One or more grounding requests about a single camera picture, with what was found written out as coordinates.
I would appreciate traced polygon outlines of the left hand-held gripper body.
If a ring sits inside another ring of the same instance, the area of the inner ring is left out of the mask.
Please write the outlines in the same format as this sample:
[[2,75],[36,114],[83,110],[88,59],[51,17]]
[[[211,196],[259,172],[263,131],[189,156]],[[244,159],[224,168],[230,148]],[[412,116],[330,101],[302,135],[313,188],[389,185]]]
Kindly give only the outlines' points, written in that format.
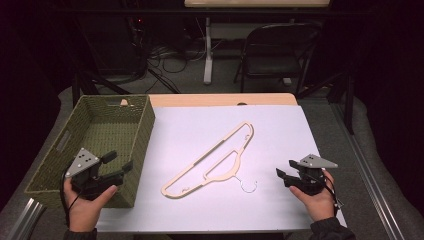
[[72,189],[83,198],[94,200],[108,187],[100,185],[100,166],[103,164],[98,157],[81,148],[70,167],[65,171],[65,177],[71,179]]

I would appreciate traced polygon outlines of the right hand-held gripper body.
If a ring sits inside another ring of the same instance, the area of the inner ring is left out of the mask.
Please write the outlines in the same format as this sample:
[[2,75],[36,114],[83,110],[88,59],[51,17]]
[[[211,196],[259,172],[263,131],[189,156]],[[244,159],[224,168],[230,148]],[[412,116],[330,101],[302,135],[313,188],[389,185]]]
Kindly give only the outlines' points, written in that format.
[[301,167],[297,169],[299,177],[294,185],[309,196],[320,193],[326,186],[323,170],[338,167],[336,163],[314,154],[309,154],[296,162]]

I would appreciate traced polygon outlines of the green woven basket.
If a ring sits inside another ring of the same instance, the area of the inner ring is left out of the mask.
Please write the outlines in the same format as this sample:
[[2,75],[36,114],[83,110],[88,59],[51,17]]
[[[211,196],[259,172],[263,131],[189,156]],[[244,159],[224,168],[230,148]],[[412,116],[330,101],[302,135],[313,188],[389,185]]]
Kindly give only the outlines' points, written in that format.
[[25,189],[25,193],[50,208],[59,208],[63,170],[85,148],[97,157],[115,151],[117,157],[100,167],[106,175],[130,164],[123,184],[109,208],[132,208],[155,114],[147,95],[84,95],[77,102]]

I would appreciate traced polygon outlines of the beige clothes hanger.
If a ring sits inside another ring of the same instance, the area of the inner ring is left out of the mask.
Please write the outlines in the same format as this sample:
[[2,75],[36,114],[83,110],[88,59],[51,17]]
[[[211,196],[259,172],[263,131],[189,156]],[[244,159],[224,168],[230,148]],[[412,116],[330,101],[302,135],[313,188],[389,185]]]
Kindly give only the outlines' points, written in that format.
[[245,193],[257,188],[253,182],[250,189],[244,187],[243,180],[237,176],[242,166],[242,158],[255,134],[252,123],[243,121],[212,147],[189,163],[160,189],[168,199],[182,199],[212,184],[235,180]]

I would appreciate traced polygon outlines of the person's right hand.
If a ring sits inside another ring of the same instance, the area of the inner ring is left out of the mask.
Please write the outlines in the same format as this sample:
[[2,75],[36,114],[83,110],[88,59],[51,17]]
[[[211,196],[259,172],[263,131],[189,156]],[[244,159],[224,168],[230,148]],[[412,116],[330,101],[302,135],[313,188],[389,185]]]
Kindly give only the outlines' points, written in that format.
[[333,197],[334,179],[328,171],[324,170],[323,173],[326,177],[326,187],[319,194],[309,196],[295,186],[289,188],[290,192],[304,204],[310,218],[314,222],[336,216],[336,201]]

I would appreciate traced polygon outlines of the person's left hand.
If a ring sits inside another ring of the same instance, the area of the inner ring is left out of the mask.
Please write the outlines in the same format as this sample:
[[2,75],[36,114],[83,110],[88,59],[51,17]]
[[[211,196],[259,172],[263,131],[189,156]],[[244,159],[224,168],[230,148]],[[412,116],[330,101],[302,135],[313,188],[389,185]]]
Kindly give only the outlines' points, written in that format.
[[64,182],[64,194],[69,211],[69,230],[72,232],[91,232],[95,229],[101,209],[115,195],[117,187],[110,186],[95,200],[80,198],[72,190],[70,179]]

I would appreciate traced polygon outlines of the white table mat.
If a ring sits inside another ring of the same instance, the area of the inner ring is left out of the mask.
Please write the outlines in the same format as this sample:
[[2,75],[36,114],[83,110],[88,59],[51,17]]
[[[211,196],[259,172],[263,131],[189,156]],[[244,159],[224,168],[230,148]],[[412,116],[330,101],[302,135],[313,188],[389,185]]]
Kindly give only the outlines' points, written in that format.
[[[278,178],[289,160],[318,149],[299,106],[157,107],[136,202],[130,209],[105,209],[97,228],[125,233],[247,233],[303,230],[311,220],[303,204]],[[182,199],[164,197],[161,187],[239,123],[253,124],[235,180],[212,184]]]

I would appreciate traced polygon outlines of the black metal stand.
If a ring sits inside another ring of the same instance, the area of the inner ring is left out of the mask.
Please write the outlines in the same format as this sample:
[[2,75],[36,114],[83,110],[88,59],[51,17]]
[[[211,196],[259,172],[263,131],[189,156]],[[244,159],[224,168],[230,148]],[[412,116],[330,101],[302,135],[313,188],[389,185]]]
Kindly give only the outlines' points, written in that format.
[[329,103],[339,103],[344,97],[344,115],[343,123],[348,132],[353,135],[353,104],[354,104],[354,77],[349,72],[339,72],[329,77],[328,79],[313,85],[296,94],[298,99],[305,98],[324,86],[330,85],[330,91],[326,98]]
[[72,80],[73,106],[76,106],[81,95],[99,95],[97,85],[103,85],[117,94],[128,94],[127,90],[118,87],[112,82],[97,74],[94,74],[91,71],[77,71]]

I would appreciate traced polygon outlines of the black folding chair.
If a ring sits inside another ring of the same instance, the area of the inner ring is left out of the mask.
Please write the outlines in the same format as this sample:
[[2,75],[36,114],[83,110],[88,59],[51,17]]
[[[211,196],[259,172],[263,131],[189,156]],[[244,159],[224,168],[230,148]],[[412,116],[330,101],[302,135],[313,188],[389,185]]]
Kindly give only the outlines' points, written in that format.
[[254,29],[241,48],[233,82],[240,80],[243,93],[246,79],[295,78],[298,94],[320,36],[321,27],[313,23],[269,24]]

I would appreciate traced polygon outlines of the white desk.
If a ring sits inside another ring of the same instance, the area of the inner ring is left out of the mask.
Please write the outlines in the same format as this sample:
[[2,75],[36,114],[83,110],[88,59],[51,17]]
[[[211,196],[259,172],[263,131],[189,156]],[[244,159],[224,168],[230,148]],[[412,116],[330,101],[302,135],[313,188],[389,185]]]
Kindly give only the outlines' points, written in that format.
[[[332,0],[184,0],[184,5],[187,8],[199,10],[206,8],[211,10],[231,10],[247,8],[253,10],[254,8],[260,9],[319,9],[327,8],[331,5]],[[212,82],[213,70],[213,47],[212,40],[234,40],[244,39],[255,28],[258,23],[216,23],[210,17],[206,18],[205,22],[205,70],[204,70],[204,83],[210,84]]]

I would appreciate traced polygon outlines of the long aluminium rail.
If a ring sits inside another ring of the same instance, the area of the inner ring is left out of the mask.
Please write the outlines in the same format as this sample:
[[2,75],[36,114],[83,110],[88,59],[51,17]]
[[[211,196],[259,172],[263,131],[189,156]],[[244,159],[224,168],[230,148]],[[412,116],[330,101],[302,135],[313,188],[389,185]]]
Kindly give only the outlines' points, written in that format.
[[367,189],[368,195],[374,205],[374,208],[380,218],[380,221],[389,237],[389,240],[405,240],[405,237],[388,205],[383,192],[378,185],[370,166],[365,158],[356,137],[350,133],[344,123],[344,114],[338,104],[331,104],[330,108],[341,127],[345,138],[348,140],[350,148],[354,153],[354,159],[361,175],[361,179]]

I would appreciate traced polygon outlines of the short aluminium rail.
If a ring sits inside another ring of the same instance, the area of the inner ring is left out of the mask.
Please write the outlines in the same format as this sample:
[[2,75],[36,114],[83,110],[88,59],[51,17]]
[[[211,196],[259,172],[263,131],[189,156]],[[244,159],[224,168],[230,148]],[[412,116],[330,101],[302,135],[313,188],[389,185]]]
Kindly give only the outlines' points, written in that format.
[[30,240],[33,230],[45,210],[45,206],[30,198],[6,240]]

